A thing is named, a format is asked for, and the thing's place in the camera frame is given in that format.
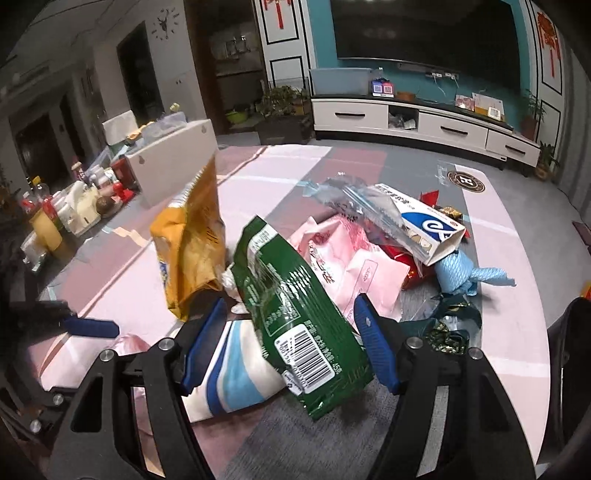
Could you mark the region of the red chinese knot decoration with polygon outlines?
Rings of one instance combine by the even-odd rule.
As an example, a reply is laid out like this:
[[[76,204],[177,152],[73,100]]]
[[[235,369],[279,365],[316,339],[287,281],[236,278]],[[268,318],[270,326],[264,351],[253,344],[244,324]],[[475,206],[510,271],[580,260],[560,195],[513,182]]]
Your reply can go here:
[[[542,11],[539,11],[536,14],[536,21],[539,34],[541,35],[542,44],[549,48],[551,76],[555,77],[556,63],[561,62],[561,53],[556,28],[550,18]]]

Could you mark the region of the wall clock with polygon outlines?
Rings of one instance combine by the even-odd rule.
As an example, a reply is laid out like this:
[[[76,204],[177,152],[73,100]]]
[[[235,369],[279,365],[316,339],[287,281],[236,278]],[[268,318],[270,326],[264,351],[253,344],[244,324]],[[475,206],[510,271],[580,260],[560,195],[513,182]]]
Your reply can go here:
[[[175,7],[161,8],[152,21],[152,37],[159,41],[171,39],[179,26],[179,16],[180,13]]]

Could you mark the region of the white blue medicine box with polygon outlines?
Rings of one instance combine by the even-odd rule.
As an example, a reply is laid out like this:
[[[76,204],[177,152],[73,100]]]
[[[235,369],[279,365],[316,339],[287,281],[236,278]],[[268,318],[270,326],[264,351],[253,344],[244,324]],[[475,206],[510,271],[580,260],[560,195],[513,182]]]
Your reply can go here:
[[[387,184],[372,185],[370,190],[378,194],[383,208],[398,210],[405,234],[399,243],[424,265],[432,266],[459,248],[466,232],[461,223]]]

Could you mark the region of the green snack bag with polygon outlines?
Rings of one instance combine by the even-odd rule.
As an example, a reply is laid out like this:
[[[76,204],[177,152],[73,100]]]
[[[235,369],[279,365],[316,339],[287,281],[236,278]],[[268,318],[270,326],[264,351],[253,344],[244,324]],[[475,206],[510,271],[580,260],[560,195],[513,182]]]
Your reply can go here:
[[[263,358],[311,419],[372,381],[353,327],[297,250],[259,216],[243,228],[231,270]]]

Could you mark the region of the yellow snack bag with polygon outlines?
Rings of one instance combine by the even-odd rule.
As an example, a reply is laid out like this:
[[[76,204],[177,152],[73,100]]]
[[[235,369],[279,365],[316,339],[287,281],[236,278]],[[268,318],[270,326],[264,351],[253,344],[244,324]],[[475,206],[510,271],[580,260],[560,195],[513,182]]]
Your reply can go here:
[[[150,225],[168,310],[189,317],[193,297],[222,289],[225,228],[211,158]]]

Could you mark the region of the small potted plant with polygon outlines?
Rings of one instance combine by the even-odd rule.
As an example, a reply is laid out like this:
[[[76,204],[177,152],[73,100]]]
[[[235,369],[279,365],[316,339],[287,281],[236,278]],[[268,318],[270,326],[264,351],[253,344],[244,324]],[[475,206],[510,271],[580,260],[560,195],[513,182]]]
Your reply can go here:
[[[538,163],[535,167],[536,177],[545,182],[553,178],[559,162],[555,156],[555,147],[549,143],[542,142],[540,144],[540,153]]]

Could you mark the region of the white blue striped package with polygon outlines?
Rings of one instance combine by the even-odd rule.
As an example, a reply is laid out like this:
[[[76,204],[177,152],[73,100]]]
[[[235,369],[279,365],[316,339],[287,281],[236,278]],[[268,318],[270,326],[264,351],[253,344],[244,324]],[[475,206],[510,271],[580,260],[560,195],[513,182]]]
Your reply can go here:
[[[263,358],[252,320],[226,323],[204,381],[183,398],[188,419],[197,423],[255,406],[286,388]]]

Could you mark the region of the white storage box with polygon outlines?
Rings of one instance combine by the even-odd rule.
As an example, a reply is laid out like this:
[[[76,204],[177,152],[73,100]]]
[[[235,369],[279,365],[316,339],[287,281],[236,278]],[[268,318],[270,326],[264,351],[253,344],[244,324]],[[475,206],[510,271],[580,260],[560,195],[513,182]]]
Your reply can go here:
[[[197,120],[126,157],[142,199],[156,206],[178,193],[216,153],[211,120]]]

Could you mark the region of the potted green plant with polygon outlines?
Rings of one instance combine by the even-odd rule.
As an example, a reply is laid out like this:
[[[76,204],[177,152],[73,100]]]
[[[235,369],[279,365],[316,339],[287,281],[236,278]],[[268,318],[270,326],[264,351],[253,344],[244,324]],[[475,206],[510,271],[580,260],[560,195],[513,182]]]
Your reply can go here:
[[[270,88],[256,109],[263,116],[256,125],[260,144],[308,144],[310,141],[314,123],[307,89],[288,85]]]

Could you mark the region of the white tv cabinet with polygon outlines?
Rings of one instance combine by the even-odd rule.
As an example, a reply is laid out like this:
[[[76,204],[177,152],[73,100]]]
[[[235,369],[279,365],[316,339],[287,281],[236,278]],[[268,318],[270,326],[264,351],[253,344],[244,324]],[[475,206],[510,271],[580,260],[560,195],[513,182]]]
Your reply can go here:
[[[420,141],[531,168],[537,166],[541,153],[537,143],[509,125],[454,107],[374,97],[315,96],[311,109],[318,133]]]

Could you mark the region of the red gold snack wrapper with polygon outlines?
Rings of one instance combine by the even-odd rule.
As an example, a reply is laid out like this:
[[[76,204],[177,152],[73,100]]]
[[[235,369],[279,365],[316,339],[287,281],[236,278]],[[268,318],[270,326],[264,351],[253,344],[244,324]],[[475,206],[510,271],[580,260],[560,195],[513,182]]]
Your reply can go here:
[[[451,219],[461,223],[464,226],[462,212],[460,212],[459,210],[457,210],[456,208],[454,208],[452,206],[441,206],[438,204],[438,201],[439,201],[439,191],[438,190],[434,190],[434,191],[427,192],[427,193],[422,193],[420,195],[420,198],[417,200],[420,200],[421,202],[425,203],[429,207],[436,209],[440,213],[447,215]],[[462,239],[462,241],[465,239],[468,239],[469,237],[470,237],[470,234],[466,229],[466,232],[465,232],[465,235],[464,235],[464,238]],[[425,279],[427,279],[430,276],[435,274],[434,265],[436,263],[432,266],[426,266],[426,265],[422,264],[421,262],[418,262],[417,260],[415,260],[414,257],[410,253],[406,252],[401,247],[381,246],[381,248],[394,261],[397,261],[399,263],[404,263],[409,266],[409,272],[407,274],[405,282],[403,283],[403,289],[413,288],[413,287],[419,285],[420,283],[422,283]]]

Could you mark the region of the light blue quilted cloth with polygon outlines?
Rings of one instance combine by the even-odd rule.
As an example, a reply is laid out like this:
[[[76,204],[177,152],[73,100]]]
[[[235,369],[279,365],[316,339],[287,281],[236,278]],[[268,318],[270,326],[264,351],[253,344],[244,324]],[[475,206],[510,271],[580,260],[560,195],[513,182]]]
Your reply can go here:
[[[476,296],[478,285],[515,287],[516,281],[503,269],[476,267],[461,250],[457,250],[435,264],[435,273],[444,294]]]

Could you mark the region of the clear plastic container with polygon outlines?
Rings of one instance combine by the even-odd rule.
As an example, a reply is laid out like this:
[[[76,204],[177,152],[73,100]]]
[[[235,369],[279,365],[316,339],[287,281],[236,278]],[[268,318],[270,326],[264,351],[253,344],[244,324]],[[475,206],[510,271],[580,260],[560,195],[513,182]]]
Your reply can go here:
[[[182,111],[165,115],[141,130],[145,144],[152,143],[186,126],[186,116]]]

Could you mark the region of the white tissue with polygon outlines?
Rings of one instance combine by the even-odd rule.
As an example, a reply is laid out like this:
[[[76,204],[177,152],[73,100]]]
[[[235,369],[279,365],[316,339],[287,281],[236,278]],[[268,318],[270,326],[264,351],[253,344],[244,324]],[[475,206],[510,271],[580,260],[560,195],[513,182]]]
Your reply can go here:
[[[231,267],[232,264],[230,264],[221,274],[221,284],[223,289],[233,302],[230,307],[230,312],[235,315],[249,315],[249,311],[245,307],[242,297],[238,292],[238,286],[236,285],[235,276],[232,273]]]

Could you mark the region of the clear blue plastic bag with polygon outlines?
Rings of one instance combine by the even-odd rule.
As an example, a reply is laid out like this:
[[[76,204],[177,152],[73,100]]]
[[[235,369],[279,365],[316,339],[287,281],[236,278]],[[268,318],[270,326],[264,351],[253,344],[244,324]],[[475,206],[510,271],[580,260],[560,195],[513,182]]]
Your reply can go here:
[[[372,243],[401,247],[418,262],[428,263],[427,247],[413,239],[414,233],[405,225],[400,209],[385,193],[348,175],[328,178],[322,183],[301,182],[301,186],[304,197],[314,198],[360,225]]]

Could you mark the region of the pink plastic package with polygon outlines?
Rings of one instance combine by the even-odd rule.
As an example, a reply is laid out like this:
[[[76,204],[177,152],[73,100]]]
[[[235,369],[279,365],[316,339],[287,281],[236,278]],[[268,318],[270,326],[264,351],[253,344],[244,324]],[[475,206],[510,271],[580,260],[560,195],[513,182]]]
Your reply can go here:
[[[341,215],[322,223],[308,218],[287,239],[311,266],[329,298],[350,324],[356,297],[365,293],[378,313],[399,320],[399,295],[410,267],[372,244],[365,230]]]

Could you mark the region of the dark green candy wrapper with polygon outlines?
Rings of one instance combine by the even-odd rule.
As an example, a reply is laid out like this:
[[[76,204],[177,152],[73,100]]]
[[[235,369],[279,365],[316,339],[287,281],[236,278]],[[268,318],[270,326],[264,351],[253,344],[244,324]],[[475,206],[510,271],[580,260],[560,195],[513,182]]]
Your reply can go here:
[[[465,294],[432,297],[400,325],[407,336],[421,338],[437,352],[464,355],[481,346],[481,312]]]

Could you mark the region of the tall potted plant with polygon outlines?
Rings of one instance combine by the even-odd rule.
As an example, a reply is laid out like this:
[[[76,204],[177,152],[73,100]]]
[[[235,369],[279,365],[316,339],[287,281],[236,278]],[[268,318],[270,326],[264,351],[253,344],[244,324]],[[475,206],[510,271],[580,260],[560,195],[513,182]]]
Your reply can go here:
[[[538,99],[529,89],[521,95],[521,123],[520,129],[524,137],[534,141],[539,124],[545,116],[543,102]]]

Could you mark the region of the yellow juice bottle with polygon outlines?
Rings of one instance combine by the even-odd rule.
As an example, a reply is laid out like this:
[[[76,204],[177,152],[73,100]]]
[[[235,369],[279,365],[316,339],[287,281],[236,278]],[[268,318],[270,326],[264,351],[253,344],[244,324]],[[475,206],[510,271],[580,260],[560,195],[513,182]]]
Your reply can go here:
[[[43,201],[31,214],[29,219],[40,242],[50,251],[56,251],[62,244],[60,220],[50,202]]]

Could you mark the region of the large black television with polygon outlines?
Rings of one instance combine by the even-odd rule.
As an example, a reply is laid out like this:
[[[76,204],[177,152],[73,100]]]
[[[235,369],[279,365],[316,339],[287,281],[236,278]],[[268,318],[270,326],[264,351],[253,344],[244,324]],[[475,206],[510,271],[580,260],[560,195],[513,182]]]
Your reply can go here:
[[[341,59],[438,67],[517,91],[518,35],[505,1],[332,1]]]

